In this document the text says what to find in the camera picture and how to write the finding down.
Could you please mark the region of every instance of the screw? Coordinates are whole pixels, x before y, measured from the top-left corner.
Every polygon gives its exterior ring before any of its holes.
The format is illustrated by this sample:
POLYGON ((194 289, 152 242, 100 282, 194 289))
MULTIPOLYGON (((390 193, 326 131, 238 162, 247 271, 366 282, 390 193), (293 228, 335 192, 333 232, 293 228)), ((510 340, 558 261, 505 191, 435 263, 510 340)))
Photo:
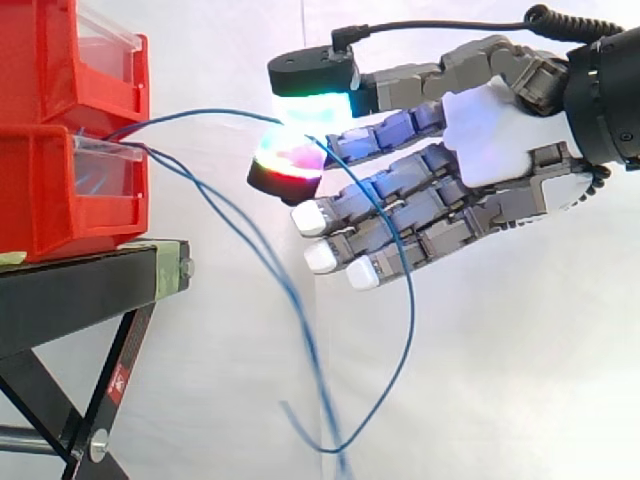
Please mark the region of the screw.
POLYGON ((89 459, 93 463, 100 463, 109 451, 109 432, 104 428, 96 430, 89 442, 89 459))
POLYGON ((180 275, 191 278, 196 273, 196 264, 191 258, 184 258, 180 262, 180 275))

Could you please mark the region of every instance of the green tape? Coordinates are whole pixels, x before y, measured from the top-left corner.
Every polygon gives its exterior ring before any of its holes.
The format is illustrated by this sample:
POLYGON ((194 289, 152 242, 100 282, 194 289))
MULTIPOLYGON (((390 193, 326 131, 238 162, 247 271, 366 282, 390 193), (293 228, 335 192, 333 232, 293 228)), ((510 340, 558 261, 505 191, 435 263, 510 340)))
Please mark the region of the green tape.
POLYGON ((0 266, 20 265, 27 258, 27 252, 0 253, 0 266))
POLYGON ((153 240, 127 243, 121 249, 156 248, 156 300, 178 293, 180 289, 180 242, 153 240))

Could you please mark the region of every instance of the black cable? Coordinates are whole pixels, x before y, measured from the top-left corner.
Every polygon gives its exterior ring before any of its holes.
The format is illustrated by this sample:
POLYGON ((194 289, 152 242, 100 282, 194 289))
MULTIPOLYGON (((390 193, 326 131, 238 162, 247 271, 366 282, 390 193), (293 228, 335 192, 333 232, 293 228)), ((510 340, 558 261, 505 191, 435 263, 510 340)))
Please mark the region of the black cable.
POLYGON ((519 23, 485 23, 458 22, 455 20, 410 20, 408 22, 390 22, 369 27, 369 33, 388 32, 390 30, 405 30, 410 28, 451 28, 456 30, 485 30, 490 32, 513 32, 525 30, 529 25, 519 23))
POLYGON ((349 45, 373 33, 415 28, 449 28, 454 30, 481 30, 514 32, 529 30, 536 35, 562 42, 592 43, 602 37, 615 35, 624 29, 615 23, 583 17, 573 17, 551 10, 546 5, 535 5, 527 10, 519 23, 460 22, 454 20, 410 20, 381 23, 379 25, 353 25, 331 32, 333 49, 344 52, 349 45))

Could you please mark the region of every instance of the warning label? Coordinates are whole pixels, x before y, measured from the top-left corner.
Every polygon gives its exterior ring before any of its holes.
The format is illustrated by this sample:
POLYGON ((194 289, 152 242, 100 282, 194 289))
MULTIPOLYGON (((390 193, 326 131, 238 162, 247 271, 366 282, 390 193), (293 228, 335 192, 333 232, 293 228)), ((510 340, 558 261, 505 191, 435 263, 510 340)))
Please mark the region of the warning label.
POLYGON ((113 371, 109 387, 107 387, 107 395, 116 406, 120 406, 120 402, 122 402, 122 397, 124 397, 124 392, 127 389, 130 375, 131 372, 124 368, 121 363, 119 363, 113 371))

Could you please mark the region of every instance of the coiled cable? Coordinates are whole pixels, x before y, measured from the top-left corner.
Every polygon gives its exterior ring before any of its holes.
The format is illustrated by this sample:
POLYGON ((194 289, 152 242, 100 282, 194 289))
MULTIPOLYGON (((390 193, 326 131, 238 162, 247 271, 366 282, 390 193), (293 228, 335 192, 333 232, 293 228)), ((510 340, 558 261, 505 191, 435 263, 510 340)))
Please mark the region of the coiled cable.
POLYGON ((565 15, 546 5, 534 5, 527 10, 524 22, 536 35, 560 42, 588 44, 624 32, 624 28, 613 22, 565 15))

